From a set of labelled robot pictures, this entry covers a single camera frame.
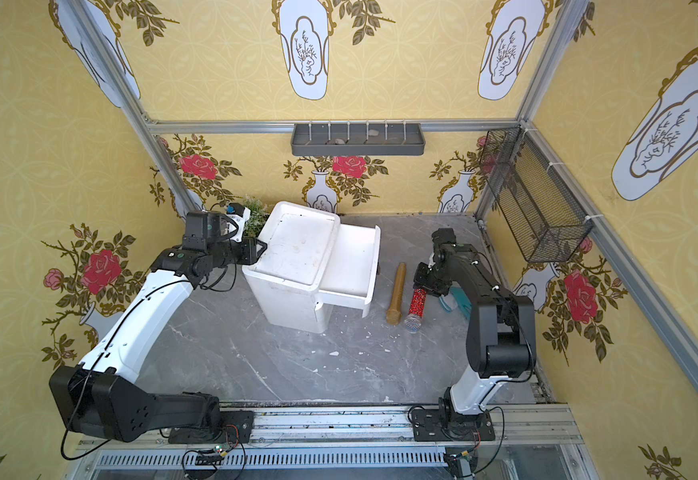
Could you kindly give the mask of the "red glitter microphone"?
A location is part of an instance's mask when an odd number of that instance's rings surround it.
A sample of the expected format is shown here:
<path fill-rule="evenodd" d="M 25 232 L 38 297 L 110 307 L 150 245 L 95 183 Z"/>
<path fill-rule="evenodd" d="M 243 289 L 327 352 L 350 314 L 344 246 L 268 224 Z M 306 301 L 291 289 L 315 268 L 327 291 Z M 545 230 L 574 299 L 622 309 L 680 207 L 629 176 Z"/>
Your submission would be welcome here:
<path fill-rule="evenodd" d="M 427 293 L 422 288 L 416 288 L 413 292 L 408 314 L 403 320 L 405 328 L 412 332 L 418 332 L 423 324 Z"/>

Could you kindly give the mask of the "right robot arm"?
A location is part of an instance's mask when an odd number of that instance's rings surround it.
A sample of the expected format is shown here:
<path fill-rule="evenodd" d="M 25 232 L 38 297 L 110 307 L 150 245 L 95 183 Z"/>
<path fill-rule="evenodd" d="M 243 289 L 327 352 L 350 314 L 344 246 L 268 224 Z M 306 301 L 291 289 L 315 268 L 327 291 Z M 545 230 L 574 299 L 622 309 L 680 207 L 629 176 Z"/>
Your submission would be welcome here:
<path fill-rule="evenodd" d="M 432 234 L 433 259 L 422 262 L 414 287 L 432 297 L 445 297 L 458 285 L 471 304 L 465 340 L 467 366 L 443 398 L 454 416 L 484 413 L 505 385 L 525 383 L 536 365 L 533 301 L 504 287 L 480 260 L 480 252 L 461 243 L 451 228 Z"/>

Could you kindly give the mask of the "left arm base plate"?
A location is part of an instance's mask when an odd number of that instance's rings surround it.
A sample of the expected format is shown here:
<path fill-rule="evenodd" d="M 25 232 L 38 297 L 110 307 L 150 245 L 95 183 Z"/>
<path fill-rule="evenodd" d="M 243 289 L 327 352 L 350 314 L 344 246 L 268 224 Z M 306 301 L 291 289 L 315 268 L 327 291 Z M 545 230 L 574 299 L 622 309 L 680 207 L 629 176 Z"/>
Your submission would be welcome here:
<path fill-rule="evenodd" d="M 170 431 L 169 444 L 209 444 L 230 441 L 232 444 L 248 443 L 254 427 L 252 410 L 228 410 L 211 414 L 208 426 L 200 428 L 176 428 Z"/>

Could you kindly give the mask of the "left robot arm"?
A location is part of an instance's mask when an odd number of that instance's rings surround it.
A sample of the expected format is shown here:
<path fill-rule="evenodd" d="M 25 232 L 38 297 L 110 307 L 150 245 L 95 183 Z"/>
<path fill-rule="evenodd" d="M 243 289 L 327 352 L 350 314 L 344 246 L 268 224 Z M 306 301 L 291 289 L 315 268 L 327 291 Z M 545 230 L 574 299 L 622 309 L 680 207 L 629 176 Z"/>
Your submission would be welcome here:
<path fill-rule="evenodd" d="M 156 394 L 137 386 L 141 368 L 170 318 L 196 289 L 215 290 L 216 269 L 255 264 L 265 242 L 245 235 L 251 213 L 191 211 L 179 245 L 152 263 L 133 302 L 76 366 L 58 367 L 49 387 L 67 432 L 132 442 L 152 430 L 186 430 L 213 439 L 224 428 L 217 397 Z"/>

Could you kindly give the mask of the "white three-drawer cabinet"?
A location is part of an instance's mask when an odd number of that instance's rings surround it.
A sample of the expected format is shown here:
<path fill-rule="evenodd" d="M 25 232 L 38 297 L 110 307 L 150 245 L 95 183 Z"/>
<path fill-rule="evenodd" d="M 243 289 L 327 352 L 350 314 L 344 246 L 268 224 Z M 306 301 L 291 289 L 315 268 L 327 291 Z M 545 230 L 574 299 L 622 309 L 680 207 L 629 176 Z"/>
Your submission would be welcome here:
<path fill-rule="evenodd" d="M 242 272 L 267 321 L 275 326 L 322 334 L 332 309 L 319 287 L 337 241 L 338 215 L 281 201 L 258 239 L 267 244 L 256 263 Z"/>

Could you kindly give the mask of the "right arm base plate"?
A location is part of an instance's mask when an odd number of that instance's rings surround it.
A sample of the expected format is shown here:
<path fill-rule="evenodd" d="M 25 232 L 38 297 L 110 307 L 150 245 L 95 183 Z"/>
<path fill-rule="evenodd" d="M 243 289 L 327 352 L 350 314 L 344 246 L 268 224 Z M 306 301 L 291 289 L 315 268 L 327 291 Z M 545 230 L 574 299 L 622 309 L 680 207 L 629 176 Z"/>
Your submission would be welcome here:
<path fill-rule="evenodd" d="M 407 419 L 416 442 L 472 442 L 496 439 L 493 422 L 488 413 L 462 415 L 444 408 L 429 409 L 412 406 Z"/>

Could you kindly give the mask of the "white top drawer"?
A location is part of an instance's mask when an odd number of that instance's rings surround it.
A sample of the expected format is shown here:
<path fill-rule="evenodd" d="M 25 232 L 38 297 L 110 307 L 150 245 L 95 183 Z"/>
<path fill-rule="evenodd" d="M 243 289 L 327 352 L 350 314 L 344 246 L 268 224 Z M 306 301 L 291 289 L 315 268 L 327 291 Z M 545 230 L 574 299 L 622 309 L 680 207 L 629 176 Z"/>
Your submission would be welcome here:
<path fill-rule="evenodd" d="M 370 312 L 378 271 L 381 228 L 341 225 L 318 289 L 324 304 Z"/>

